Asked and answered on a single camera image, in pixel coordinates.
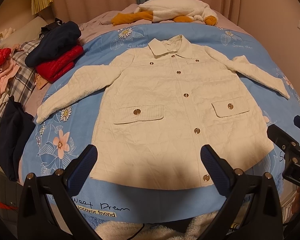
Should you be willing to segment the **white quilted jacket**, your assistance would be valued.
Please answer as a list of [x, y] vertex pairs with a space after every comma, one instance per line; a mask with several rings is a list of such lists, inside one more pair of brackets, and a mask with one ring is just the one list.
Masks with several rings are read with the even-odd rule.
[[108, 65], [83, 66], [37, 111], [56, 111], [104, 90], [91, 142], [92, 179], [143, 189], [208, 186], [200, 149], [210, 145], [232, 167], [248, 170], [274, 145], [263, 113], [239, 76], [288, 99], [283, 81], [245, 56], [233, 59], [183, 35], [151, 40]]

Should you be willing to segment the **white fluffy robe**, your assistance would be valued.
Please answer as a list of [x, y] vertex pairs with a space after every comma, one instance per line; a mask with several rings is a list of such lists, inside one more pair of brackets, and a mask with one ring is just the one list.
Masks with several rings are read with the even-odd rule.
[[163, 225], [109, 221], [98, 225], [95, 232], [102, 239], [197, 239], [213, 221], [217, 212], [194, 217], [184, 233]]

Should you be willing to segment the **dark navy hanging cloth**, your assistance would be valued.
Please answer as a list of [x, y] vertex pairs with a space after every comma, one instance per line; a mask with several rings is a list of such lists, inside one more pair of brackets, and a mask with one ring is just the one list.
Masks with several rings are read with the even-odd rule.
[[8, 98], [0, 122], [0, 167], [10, 181], [19, 179], [19, 162], [35, 128], [33, 119], [13, 96]]

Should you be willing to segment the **plaid cloth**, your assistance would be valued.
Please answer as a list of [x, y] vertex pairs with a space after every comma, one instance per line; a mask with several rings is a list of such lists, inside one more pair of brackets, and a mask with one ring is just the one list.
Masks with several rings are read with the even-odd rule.
[[8, 96], [14, 96], [16, 102], [25, 107], [35, 88], [35, 69], [29, 68], [25, 64], [27, 55], [38, 46], [40, 40], [25, 42], [20, 46], [19, 51], [13, 52], [12, 59], [19, 66], [16, 75], [9, 79], [7, 83], [7, 92], [3, 94], [3, 99], [0, 99], [0, 122], [6, 108]]

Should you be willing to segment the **pink garment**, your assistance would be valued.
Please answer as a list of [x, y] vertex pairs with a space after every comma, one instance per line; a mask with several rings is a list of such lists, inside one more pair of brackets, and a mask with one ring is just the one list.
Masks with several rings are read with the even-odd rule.
[[20, 66], [10, 56], [0, 66], [0, 98], [6, 91], [9, 80], [17, 74], [19, 68]]

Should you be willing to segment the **red folded garment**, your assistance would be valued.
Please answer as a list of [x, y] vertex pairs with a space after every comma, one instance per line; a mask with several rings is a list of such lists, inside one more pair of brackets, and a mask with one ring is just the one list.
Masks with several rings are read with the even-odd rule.
[[54, 83], [74, 67], [75, 61], [83, 53], [83, 47], [77, 44], [59, 58], [39, 64], [36, 71], [47, 82]]

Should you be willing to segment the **white duck plush toy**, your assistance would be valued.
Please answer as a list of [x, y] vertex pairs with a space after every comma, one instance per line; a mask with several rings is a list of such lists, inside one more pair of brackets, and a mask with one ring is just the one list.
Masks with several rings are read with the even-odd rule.
[[121, 25], [139, 20], [153, 23], [168, 20], [181, 23], [200, 21], [214, 26], [218, 23], [218, 16], [207, 3], [200, 0], [149, 0], [138, 5], [133, 13], [118, 13], [111, 23]]

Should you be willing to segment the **navy folded garment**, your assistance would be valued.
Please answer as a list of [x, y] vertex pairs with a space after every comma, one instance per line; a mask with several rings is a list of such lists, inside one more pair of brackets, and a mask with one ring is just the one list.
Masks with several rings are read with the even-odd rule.
[[39, 64], [55, 60], [78, 44], [79, 26], [72, 21], [52, 29], [26, 57], [25, 64], [35, 68]]

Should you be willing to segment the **white pillow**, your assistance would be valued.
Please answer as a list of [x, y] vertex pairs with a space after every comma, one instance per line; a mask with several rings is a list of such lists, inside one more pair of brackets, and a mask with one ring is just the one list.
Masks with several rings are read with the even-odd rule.
[[38, 40], [41, 28], [46, 25], [47, 22], [38, 16], [13, 32], [8, 38], [1, 41], [0, 48], [13, 48], [15, 44], [23, 44], [24, 42]]

